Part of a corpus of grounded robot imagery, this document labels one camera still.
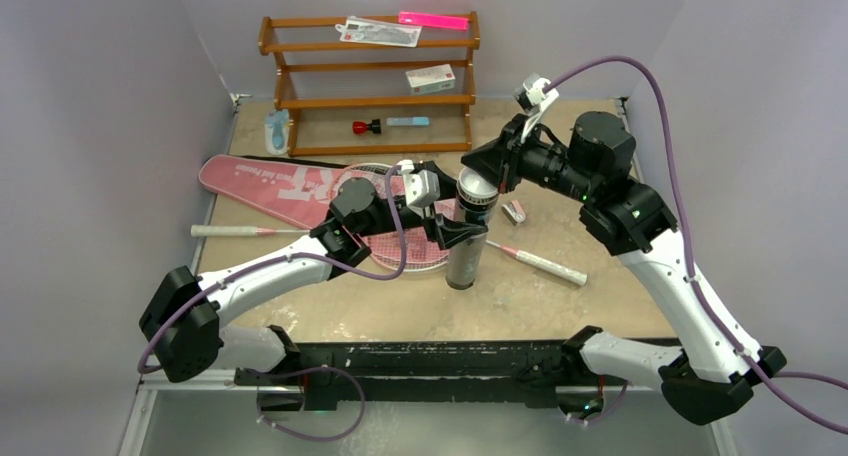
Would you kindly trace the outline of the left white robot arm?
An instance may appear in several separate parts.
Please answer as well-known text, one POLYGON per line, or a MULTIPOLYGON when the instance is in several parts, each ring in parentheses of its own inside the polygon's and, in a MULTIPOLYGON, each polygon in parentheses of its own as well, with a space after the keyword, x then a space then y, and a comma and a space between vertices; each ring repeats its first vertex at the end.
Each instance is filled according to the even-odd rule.
POLYGON ((438 210, 438 202, 458 197, 456 184, 432 161, 354 165, 332 183, 324 219, 294 242, 219 271, 171 270, 140 318, 147 345, 137 372, 161 371, 180 383, 235 356, 235 366, 257 369, 275 385, 289 383, 298 358, 287 351, 282 332, 230 330, 230 324, 290 291, 346 274, 399 278, 409 264, 409 234, 416 229, 441 250, 483 237, 484 221, 455 221, 438 210))

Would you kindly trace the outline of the black shuttlecock tube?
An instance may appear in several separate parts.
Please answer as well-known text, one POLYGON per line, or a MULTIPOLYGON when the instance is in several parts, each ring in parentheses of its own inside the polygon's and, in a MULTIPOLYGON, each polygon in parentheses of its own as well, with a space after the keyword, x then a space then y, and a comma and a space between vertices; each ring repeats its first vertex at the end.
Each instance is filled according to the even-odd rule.
MULTIPOLYGON (((477 205, 470 204, 457 196, 453 220, 485 223, 488 228, 497 200, 498 198, 488 204, 477 205)), ((450 250, 445 274, 445 280, 449 287, 456 290, 465 290, 474 284, 486 240, 487 233, 459 243, 450 250)))

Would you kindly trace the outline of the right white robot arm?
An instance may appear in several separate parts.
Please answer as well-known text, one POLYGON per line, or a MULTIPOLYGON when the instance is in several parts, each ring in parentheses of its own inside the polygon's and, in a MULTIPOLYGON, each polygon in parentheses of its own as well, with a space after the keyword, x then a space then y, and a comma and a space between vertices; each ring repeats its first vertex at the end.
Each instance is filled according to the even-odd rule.
POLYGON ((586 327, 565 343, 564 375, 576 383, 603 375, 651 388, 684 419, 706 425, 739 411, 786 359, 751 337, 688 267, 671 210, 630 174, 635 149, 635 138, 611 113, 581 114, 568 144, 518 114, 461 162, 500 193, 528 181, 579 202, 587 232, 638 279, 679 341, 655 346, 586 327))

